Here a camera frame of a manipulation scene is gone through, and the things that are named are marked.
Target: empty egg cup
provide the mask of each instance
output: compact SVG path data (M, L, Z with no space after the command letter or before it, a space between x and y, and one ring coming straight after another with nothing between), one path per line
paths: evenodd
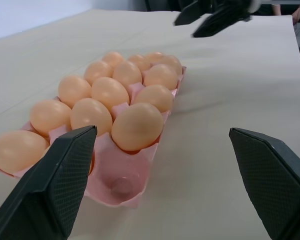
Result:
M180 83L184 79L186 67L182 68L182 75L178 78L176 89L171 93L175 97L179 91ZM145 88L140 82L129 86L128 91L131 93L131 103L133 104L137 94ZM128 108L125 102L114 106L112 111L116 118L122 111ZM162 113L164 123L171 111ZM22 130L38 133L30 122L27 122ZM49 132L49 141L52 144L56 138L68 132L66 126L61 126ZM141 149L137 153L129 154L122 151L112 140L107 132L95 139L94 143L94 161L93 169L88 176L84 195L108 207L138 207L142 194L146 190L146 186L150 176L150 169L155 157L160 136L149 147ZM8 174L2 170L1 173L11 177L21 178L32 166L16 172Z

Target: person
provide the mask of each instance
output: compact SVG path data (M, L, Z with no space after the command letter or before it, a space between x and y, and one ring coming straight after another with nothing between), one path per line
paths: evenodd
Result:
M300 5L273 5L262 4L258 11L254 13L257 16L281 16L292 15L293 25L300 23Z

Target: wall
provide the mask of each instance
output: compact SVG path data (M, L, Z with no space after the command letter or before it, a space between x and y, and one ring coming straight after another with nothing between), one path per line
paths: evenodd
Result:
M145 11L143 0L0 0L0 38L91 8Z

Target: egg carton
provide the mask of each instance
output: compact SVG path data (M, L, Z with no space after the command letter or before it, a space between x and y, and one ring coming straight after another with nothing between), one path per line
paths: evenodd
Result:
M186 73L186 67L182 67L182 75L178 77L176 89L171 93L175 98L182 80ZM133 104L137 94L143 89L140 82L129 86L128 91L131 94L131 103ZM125 102L114 106L112 111L116 118L122 111L128 108L129 105ZM171 111L162 113L164 124L166 123ZM38 132L33 128L30 122L27 122L22 130ZM53 144L56 138L67 133L69 129L66 126L61 126L49 132L50 145ZM104 133L95 139L93 156L91 160L92 170L88 176L84 195L94 201L108 207L130 207L137 208L150 176L150 169L160 143L161 135L149 147L136 152L126 152L121 150L112 140L110 134ZM0 169L2 174L22 178L22 176L32 166L8 174Z

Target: white table surface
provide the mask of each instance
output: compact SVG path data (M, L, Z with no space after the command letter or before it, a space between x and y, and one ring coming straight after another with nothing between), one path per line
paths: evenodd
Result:
M0 39L0 134L110 50L161 51L187 73L138 209L84 198L70 240L269 240L228 137L239 127L279 138L300 157L300 55L290 16L253 17L210 38L176 12L90 10ZM0 175L0 205L17 181Z

